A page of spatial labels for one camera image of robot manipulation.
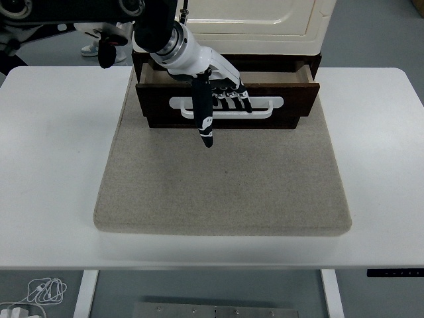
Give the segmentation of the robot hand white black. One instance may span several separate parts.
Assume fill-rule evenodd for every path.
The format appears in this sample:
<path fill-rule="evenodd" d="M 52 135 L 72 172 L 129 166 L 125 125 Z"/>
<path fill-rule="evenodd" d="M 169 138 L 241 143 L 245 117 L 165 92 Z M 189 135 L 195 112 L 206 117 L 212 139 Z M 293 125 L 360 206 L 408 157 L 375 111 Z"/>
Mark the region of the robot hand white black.
<path fill-rule="evenodd" d="M 239 71 L 214 49 L 198 44 L 185 25 L 176 21 L 168 43 L 150 56 L 166 68 L 173 79 L 190 84 L 194 122 L 206 147 L 213 145 L 216 98 L 230 97 L 236 109 L 252 112 Z"/>

